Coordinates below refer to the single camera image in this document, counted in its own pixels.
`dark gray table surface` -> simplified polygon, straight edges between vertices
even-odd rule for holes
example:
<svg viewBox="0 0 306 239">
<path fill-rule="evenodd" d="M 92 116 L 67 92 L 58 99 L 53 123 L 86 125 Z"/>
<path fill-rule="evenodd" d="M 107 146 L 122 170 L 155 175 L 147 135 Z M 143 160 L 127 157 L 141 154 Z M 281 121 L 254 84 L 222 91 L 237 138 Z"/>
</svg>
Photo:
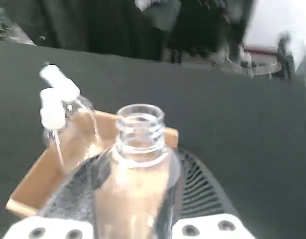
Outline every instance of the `dark gray table surface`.
<svg viewBox="0 0 306 239">
<path fill-rule="evenodd" d="M 165 111 L 258 239 L 306 238 L 306 89 L 301 83 L 0 42 L 0 238 L 10 193 L 44 150 L 39 78 L 59 65 L 96 109 Z"/>
</svg>

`glass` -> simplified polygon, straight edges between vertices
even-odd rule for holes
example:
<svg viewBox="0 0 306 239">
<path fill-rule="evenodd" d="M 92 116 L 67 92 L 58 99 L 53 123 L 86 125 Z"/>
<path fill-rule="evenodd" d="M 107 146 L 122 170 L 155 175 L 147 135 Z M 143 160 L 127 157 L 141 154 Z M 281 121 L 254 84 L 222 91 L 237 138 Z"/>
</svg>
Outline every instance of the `glass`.
<svg viewBox="0 0 306 239">
<path fill-rule="evenodd" d="M 97 231 L 105 239 L 168 239 L 180 212 L 181 162 L 165 143 L 164 113 L 121 108 L 116 143 L 92 166 Z"/>
<path fill-rule="evenodd" d="M 103 148 L 99 135 L 96 114 L 92 103 L 85 97 L 79 96 L 72 102 L 63 102 L 66 118 L 69 119 L 89 141 L 89 156 L 99 155 Z"/>
<path fill-rule="evenodd" d="M 67 122 L 62 129 L 47 129 L 43 141 L 51 154 L 56 155 L 64 175 L 74 172 L 81 163 L 92 157 L 92 146 L 74 124 Z"/>
</svg>

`clear glass bottle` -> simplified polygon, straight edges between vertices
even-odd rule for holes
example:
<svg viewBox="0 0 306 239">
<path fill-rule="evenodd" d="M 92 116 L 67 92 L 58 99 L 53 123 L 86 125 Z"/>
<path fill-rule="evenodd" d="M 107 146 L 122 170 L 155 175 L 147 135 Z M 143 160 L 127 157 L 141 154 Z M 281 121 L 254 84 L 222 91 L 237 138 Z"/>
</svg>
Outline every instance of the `clear glass bottle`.
<svg viewBox="0 0 306 239">
<path fill-rule="evenodd" d="M 45 66 L 40 71 L 40 76 L 59 92 L 66 110 L 66 118 L 88 136 L 93 156 L 98 155 L 102 151 L 103 143 L 92 103 L 81 96 L 79 87 L 67 78 L 56 65 Z"/>
<path fill-rule="evenodd" d="M 63 173 L 71 174 L 91 157 L 90 144 L 83 132 L 70 121 L 66 121 L 62 100 L 55 89 L 42 90 L 40 97 L 43 141 L 54 158 L 58 159 Z"/>
<path fill-rule="evenodd" d="M 121 108 L 117 115 L 116 143 L 92 166 L 98 236 L 171 238 L 182 203 L 183 173 L 165 143 L 164 113 L 137 104 Z"/>
</svg>

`screw hole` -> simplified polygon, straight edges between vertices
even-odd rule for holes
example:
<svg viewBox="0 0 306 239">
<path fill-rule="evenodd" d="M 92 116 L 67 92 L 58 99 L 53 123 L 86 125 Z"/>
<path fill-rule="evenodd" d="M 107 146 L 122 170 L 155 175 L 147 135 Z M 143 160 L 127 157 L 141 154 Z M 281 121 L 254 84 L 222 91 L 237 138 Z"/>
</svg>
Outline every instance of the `screw hole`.
<svg viewBox="0 0 306 239">
<path fill-rule="evenodd" d="M 42 238 L 44 234 L 45 234 L 45 228 L 36 228 L 30 232 L 29 238 L 39 239 L 39 238 Z"/>
<path fill-rule="evenodd" d="M 221 231 L 234 231 L 234 230 L 236 230 L 236 226 L 229 221 L 219 222 L 218 227 Z"/>
<path fill-rule="evenodd" d="M 67 233 L 65 239 L 82 239 L 82 232 L 80 230 L 71 230 Z"/>
<path fill-rule="evenodd" d="M 182 229 L 184 236 L 195 237 L 200 234 L 199 230 L 193 225 L 186 225 Z"/>
</svg>

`brown cardboard tray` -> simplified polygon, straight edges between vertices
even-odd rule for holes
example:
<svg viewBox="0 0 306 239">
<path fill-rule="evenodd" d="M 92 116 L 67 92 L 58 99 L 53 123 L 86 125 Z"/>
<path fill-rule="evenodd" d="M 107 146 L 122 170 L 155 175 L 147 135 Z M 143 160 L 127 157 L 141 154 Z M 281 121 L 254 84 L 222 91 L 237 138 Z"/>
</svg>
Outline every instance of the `brown cardboard tray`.
<svg viewBox="0 0 306 239">
<path fill-rule="evenodd" d="M 96 113 L 104 149 L 111 147 L 115 141 L 117 117 L 117 115 L 100 111 Z M 165 128 L 164 135 L 166 143 L 170 147 L 177 147 L 177 130 Z M 58 161 L 51 151 L 45 150 L 10 195 L 6 209 L 21 218 L 34 216 L 63 180 L 64 175 Z"/>
</svg>

